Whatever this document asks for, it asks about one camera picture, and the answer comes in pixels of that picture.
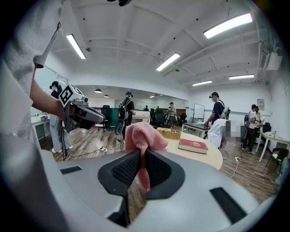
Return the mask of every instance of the pink towel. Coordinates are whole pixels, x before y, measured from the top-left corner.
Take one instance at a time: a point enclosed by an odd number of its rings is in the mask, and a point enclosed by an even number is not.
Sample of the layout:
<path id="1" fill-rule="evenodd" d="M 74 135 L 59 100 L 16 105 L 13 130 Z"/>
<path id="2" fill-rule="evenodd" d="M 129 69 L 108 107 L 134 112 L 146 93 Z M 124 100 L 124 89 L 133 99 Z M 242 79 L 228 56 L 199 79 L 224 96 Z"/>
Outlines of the pink towel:
<path id="1" fill-rule="evenodd" d="M 147 122 L 138 122 L 126 127 L 125 149 L 140 149 L 141 169 L 138 172 L 138 177 L 147 191 L 150 190 L 150 183 L 145 168 L 145 151 L 148 147 L 153 150 L 165 150 L 167 144 L 165 138 Z"/>

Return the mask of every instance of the red book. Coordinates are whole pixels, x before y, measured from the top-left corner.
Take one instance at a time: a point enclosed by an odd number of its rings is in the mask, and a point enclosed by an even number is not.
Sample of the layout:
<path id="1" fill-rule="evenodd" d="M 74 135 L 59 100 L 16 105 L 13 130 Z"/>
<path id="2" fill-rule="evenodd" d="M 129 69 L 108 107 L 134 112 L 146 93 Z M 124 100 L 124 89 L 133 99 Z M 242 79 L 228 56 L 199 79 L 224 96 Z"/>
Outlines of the red book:
<path id="1" fill-rule="evenodd" d="M 203 154 L 208 152 L 208 147 L 205 143 L 185 139 L 180 139 L 178 148 Z"/>

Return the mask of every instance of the ceiling light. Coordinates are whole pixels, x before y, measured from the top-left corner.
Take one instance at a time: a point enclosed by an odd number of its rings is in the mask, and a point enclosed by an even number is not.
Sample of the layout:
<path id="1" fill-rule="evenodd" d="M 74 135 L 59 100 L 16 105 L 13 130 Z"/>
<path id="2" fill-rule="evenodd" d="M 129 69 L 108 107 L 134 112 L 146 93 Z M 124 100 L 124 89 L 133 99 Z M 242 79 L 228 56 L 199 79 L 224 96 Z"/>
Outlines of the ceiling light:
<path id="1" fill-rule="evenodd" d="M 165 62 L 163 62 L 163 64 L 161 64 L 156 70 L 161 71 L 163 68 L 170 65 L 174 60 L 176 60 L 179 57 L 180 57 L 180 55 L 178 53 L 174 53 L 171 57 L 169 57 L 167 60 L 165 60 Z"/>
<path id="2" fill-rule="evenodd" d="M 85 59 L 85 54 L 82 52 L 80 46 L 78 45 L 76 39 L 74 38 L 73 34 L 69 34 L 67 35 L 67 39 L 69 40 L 69 42 L 71 43 L 71 45 L 73 46 L 73 48 L 76 50 L 76 52 L 78 53 L 78 55 L 82 58 Z"/>
<path id="3" fill-rule="evenodd" d="M 193 84 L 192 86 L 205 85 L 205 84 L 210 84 L 210 83 L 212 83 L 212 81 L 200 82 L 200 83 Z"/>
<path id="4" fill-rule="evenodd" d="M 229 30 L 231 28 L 250 23 L 253 19 L 251 17 L 251 14 L 243 14 L 236 18 L 230 19 L 228 21 L 225 21 L 224 23 L 221 23 L 207 31 L 204 32 L 204 35 L 209 39 L 217 34 L 220 34 L 221 32 L 224 32 L 226 30 Z"/>
<path id="5" fill-rule="evenodd" d="M 254 74 L 251 75 L 242 75 L 242 76 L 235 76 L 235 77 L 230 77 L 230 80 L 234 80 L 234 79 L 242 79 L 242 78 L 253 78 Z"/>

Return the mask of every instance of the white table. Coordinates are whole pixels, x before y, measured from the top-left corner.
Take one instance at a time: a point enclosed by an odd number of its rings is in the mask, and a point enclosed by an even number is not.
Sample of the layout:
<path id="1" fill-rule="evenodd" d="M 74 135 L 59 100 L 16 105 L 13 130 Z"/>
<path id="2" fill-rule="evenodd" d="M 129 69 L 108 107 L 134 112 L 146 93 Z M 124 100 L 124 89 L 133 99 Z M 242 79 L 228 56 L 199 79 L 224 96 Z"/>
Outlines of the white table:
<path id="1" fill-rule="evenodd" d="M 185 127 L 189 127 L 189 128 L 200 131 L 201 133 L 199 133 L 199 137 L 201 137 L 201 138 L 203 138 L 205 135 L 205 132 L 209 131 L 209 129 L 210 129 L 209 126 L 198 125 L 195 122 L 184 122 L 182 124 L 181 132 L 183 132 Z"/>
<path id="2" fill-rule="evenodd" d="M 166 147 L 168 152 L 206 163 L 210 166 L 213 166 L 217 170 L 220 170 L 222 166 L 222 154 L 219 149 L 217 149 L 209 141 L 204 140 L 203 138 L 197 137 L 195 135 L 181 132 L 180 138 L 186 139 L 186 140 L 204 142 L 208 147 L 207 154 L 201 154 L 201 153 L 197 153 L 193 151 L 179 149 L 178 148 L 179 140 L 166 139 L 168 141 L 168 145 Z"/>
<path id="3" fill-rule="evenodd" d="M 142 121 L 148 122 L 150 124 L 150 117 L 141 116 L 141 115 L 133 115 L 132 119 L 142 119 Z"/>
<path id="4" fill-rule="evenodd" d="M 259 148 L 259 145 L 260 145 L 260 142 L 261 142 L 261 137 L 265 137 L 266 138 L 266 142 L 265 142 L 265 145 L 264 145 L 264 149 L 263 149 L 263 152 L 261 154 L 261 157 L 259 159 L 259 162 L 261 162 L 263 156 L 264 156 L 264 153 L 266 151 L 266 148 L 267 148 L 267 144 L 268 144 L 268 141 L 269 140 L 272 140 L 272 141 L 276 141 L 276 142 L 279 142 L 279 143 L 284 143 L 284 144 L 287 144 L 287 149 L 289 150 L 289 145 L 290 145 L 290 141 L 287 141 L 287 140 L 284 140 L 284 139 L 280 139 L 280 138 L 274 138 L 272 135 L 266 135 L 264 132 L 260 132 L 260 137 L 259 137 L 259 142 L 258 142 L 258 146 L 256 148 L 256 152 L 258 151 L 258 148 Z"/>
<path id="5" fill-rule="evenodd" d="M 47 120 L 40 120 L 40 117 L 42 117 L 44 115 L 40 115 L 40 116 L 33 116 L 31 117 L 31 124 L 32 124 L 32 128 L 34 130 L 35 136 L 37 137 L 37 133 L 36 133 L 36 126 L 42 125 L 43 126 L 43 130 L 44 130 L 44 137 L 50 135 L 50 130 L 49 130 L 49 116 Z"/>

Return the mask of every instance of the floor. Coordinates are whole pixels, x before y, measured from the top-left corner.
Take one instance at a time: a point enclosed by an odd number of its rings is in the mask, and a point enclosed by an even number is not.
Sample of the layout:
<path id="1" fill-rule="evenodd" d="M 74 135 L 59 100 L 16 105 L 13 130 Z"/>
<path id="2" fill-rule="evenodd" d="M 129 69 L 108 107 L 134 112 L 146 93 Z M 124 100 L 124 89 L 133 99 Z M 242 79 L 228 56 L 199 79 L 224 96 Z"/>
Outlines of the floor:
<path id="1" fill-rule="evenodd" d="M 172 129 L 180 130 L 181 127 L 179 128 L 179 126 L 174 125 Z M 115 153 L 124 149 L 123 144 L 117 141 L 114 131 L 109 130 L 103 132 L 102 130 L 98 131 L 97 128 L 92 128 L 89 131 L 77 128 L 70 132 L 70 139 L 74 148 L 68 151 L 69 156 L 66 160 L 87 159 Z M 53 147 L 51 137 L 41 139 L 39 143 L 44 150 L 51 150 Z M 108 149 L 106 153 L 100 151 L 90 153 L 102 146 Z M 233 158 L 240 157 L 242 160 L 242 163 L 238 165 L 232 179 L 247 189 L 259 203 L 262 203 L 269 196 L 276 193 L 275 179 L 277 174 L 274 171 L 275 163 L 270 162 L 268 166 L 265 167 L 270 157 L 269 151 L 265 152 L 263 160 L 259 163 L 259 157 L 263 150 L 262 146 L 259 147 L 256 155 L 249 155 L 248 153 L 242 152 L 240 147 L 241 143 L 237 142 L 236 146 L 235 143 L 228 143 L 225 148 L 225 151 L 227 151 L 230 156 Z M 237 165 L 232 159 L 227 158 L 226 153 L 222 155 L 224 161 L 220 171 L 226 176 L 231 177 L 233 171 L 229 168 L 235 170 Z M 54 154 L 53 156 L 56 161 L 63 160 L 62 153 Z M 133 221 L 145 206 L 146 192 L 141 187 L 138 179 L 135 178 L 131 187 L 128 189 L 128 193 L 129 214 L 131 221 Z"/>

